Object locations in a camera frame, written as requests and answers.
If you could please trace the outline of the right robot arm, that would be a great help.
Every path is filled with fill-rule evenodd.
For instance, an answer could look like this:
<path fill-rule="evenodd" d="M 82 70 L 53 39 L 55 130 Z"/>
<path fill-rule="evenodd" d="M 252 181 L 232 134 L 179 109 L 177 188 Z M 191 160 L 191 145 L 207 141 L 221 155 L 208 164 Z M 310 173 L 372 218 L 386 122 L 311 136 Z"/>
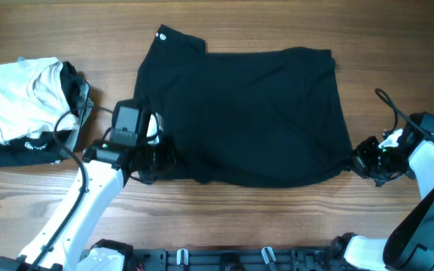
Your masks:
<path fill-rule="evenodd" d="M 352 233 L 336 237 L 328 249 L 328 268 L 337 270 L 434 270 L 434 137 L 411 152 L 421 201 L 387 239 Z"/>

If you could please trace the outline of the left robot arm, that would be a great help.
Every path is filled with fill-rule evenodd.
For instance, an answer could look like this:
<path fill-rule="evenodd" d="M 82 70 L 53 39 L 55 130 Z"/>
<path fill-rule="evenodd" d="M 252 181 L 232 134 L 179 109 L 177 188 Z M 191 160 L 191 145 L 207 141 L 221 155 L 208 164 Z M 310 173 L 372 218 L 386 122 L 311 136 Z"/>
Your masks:
<path fill-rule="evenodd" d="M 17 257 L 0 257 L 0 271 L 135 270 L 132 245 L 101 239 L 86 257 L 84 247 L 132 173 L 147 173 L 145 183 L 150 184 L 174 163 L 174 151 L 164 139 L 155 144 L 142 139 L 129 145 L 94 141 L 78 161 L 75 181 L 50 220 Z"/>

